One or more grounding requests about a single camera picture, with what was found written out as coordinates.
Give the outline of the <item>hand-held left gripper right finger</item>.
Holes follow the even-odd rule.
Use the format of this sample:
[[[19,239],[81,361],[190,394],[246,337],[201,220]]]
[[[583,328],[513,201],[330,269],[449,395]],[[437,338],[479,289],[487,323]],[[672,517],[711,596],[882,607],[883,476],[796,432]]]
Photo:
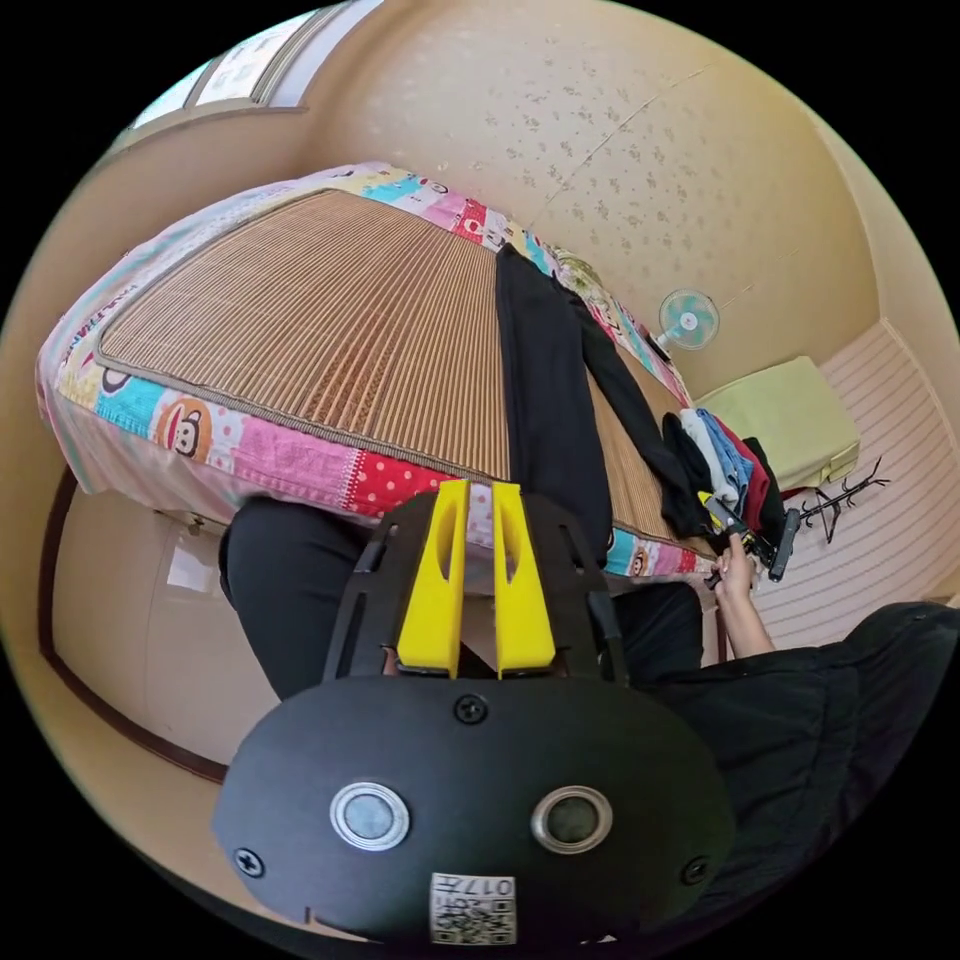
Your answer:
[[[500,677],[549,671],[556,656],[523,497],[492,486],[496,669]]]

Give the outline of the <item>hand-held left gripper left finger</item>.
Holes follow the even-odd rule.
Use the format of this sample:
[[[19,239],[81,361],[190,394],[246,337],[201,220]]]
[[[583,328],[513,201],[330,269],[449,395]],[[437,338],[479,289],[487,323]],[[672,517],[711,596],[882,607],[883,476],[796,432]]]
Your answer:
[[[431,499],[396,654],[405,672],[455,677],[460,658],[470,484],[446,481]]]

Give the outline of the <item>person's right hand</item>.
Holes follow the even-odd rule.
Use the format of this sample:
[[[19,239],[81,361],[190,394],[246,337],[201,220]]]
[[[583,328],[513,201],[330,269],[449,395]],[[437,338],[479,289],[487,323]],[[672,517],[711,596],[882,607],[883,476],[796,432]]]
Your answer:
[[[757,571],[739,534],[729,535],[727,547],[715,561],[713,572],[717,578],[713,590],[721,603],[750,602]]]

